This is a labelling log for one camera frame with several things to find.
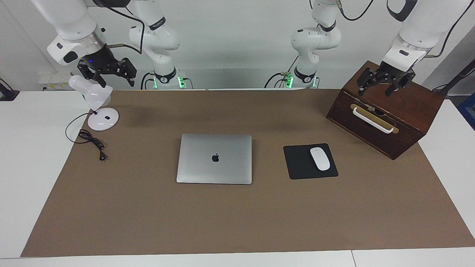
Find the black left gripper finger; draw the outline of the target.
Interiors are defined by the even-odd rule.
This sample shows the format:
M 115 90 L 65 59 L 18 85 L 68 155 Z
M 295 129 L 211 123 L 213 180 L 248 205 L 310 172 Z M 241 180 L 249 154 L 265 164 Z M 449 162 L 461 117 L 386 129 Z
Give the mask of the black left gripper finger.
M 378 84 L 377 78 L 378 70 L 366 68 L 357 79 L 358 95 L 363 96 L 368 88 L 376 86 Z
M 407 74 L 404 76 L 398 78 L 398 77 L 393 77 L 390 78 L 390 86 L 386 89 L 385 95 L 386 96 L 391 96 L 394 92 L 398 91 L 401 88 L 406 88 L 407 85 L 411 83 L 415 76 L 414 71 L 409 71 Z

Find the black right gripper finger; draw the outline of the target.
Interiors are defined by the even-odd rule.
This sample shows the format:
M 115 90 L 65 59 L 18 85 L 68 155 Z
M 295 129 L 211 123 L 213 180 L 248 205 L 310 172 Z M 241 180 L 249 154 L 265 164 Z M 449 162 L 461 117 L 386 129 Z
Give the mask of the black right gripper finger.
M 106 87 L 106 81 L 102 78 L 100 71 L 93 73 L 85 62 L 78 62 L 77 68 L 86 80 L 96 81 L 102 88 Z
M 131 87 L 135 85 L 134 79 L 136 78 L 136 74 L 137 69 L 129 58 L 118 61 L 118 76 L 125 78 Z

